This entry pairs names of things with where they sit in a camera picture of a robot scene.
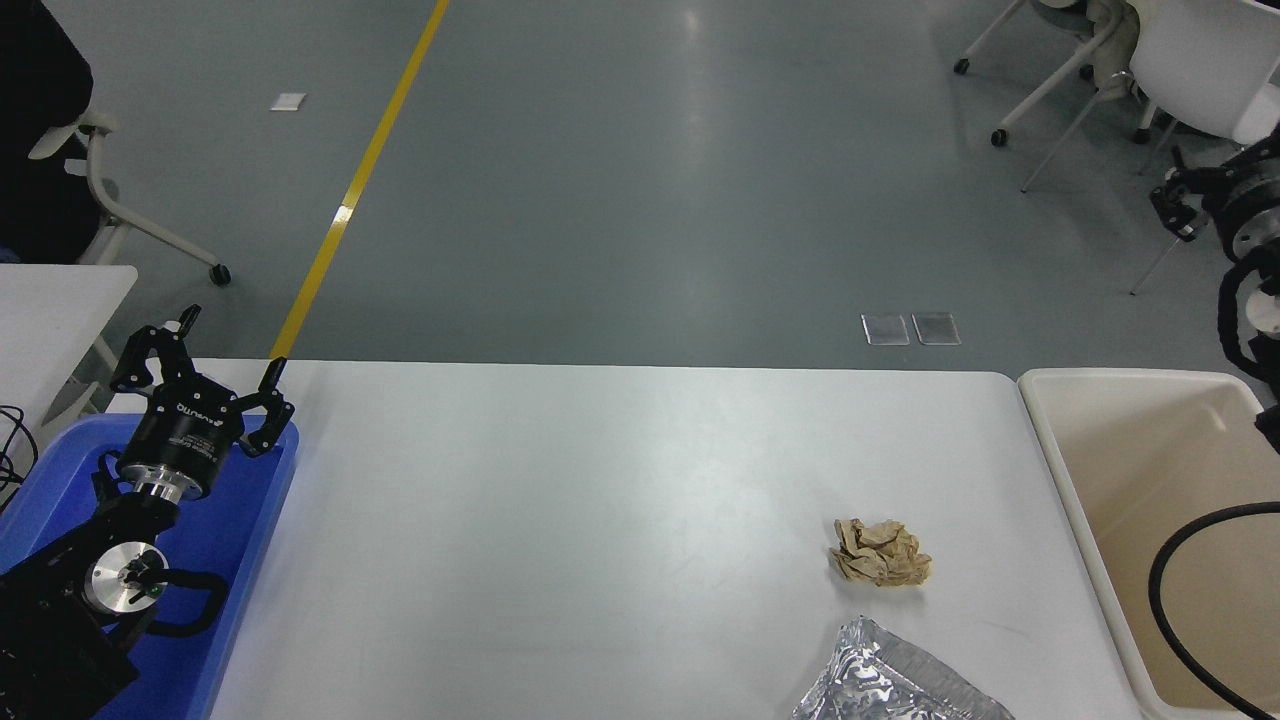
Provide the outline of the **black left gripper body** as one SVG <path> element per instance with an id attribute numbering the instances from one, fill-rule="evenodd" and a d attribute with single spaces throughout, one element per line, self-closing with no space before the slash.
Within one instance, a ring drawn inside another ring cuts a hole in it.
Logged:
<path id="1" fill-rule="evenodd" d="M 244 432 L 236 401 L 234 391 L 214 380 L 156 386 L 118 459 L 118 477 L 137 486 L 180 475 L 184 495 L 210 495 L 230 447 Z"/>

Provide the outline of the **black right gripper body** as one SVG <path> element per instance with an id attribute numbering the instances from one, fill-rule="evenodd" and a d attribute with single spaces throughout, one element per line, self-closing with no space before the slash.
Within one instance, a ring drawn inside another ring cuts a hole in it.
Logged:
<path id="1" fill-rule="evenodd" d="M 1204 210 L 1221 243 L 1277 241 L 1277 158 L 1265 158 L 1235 169 L 1224 190 L 1204 196 Z"/>

